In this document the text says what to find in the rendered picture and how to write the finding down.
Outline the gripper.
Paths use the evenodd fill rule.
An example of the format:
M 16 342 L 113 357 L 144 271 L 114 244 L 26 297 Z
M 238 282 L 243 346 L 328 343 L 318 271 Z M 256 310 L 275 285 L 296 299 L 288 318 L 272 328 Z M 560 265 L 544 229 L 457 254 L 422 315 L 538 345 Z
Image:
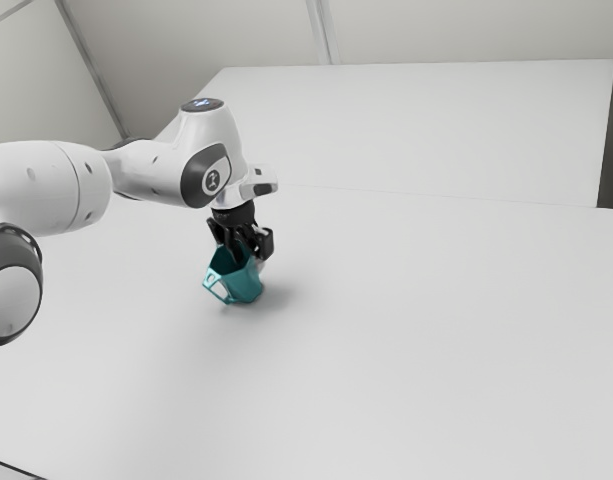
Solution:
M 207 224 L 215 241 L 225 241 L 224 247 L 233 261 L 245 261 L 248 250 L 239 239 L 226 239 L 227 231 L 232 235 L 240 234 L 245 240 L 250 239 L 251 252 L 259 261 L 267 261 L 274 253 L 274 232 L 257 225 L 253 200 L 231 209 L 212 208 Z

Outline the teal faceted mug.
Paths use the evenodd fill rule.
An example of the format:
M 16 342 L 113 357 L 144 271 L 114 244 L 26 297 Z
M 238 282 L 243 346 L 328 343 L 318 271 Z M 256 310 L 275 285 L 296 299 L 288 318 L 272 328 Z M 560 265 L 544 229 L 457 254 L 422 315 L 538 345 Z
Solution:
M 202 282 L 205 289 L 226 305 L 252 303 L 263 291 L 255 257 L 245 247 L 241 252 L 243 257 L 236 262 L 225 245 L 218 246 Z

